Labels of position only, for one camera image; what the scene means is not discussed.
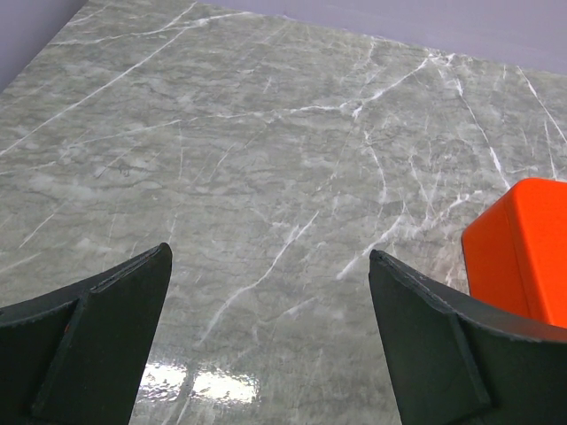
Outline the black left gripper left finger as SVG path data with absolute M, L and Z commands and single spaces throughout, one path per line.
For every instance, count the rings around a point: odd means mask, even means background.
M 1 309 L 3 424 L 127 424 L 172 273 L 167 243 Z

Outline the orange tin lid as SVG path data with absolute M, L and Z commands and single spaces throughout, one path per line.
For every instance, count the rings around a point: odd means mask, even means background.
M 564 182 L 518 182 L 464 229 L 462 250 L 474 298 L 566 326 Z

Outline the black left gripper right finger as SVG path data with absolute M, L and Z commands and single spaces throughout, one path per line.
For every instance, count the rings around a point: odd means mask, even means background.
M 507 313 L 384 251 L 369 287 L 404 424 L 564 424 L 566 331 Z

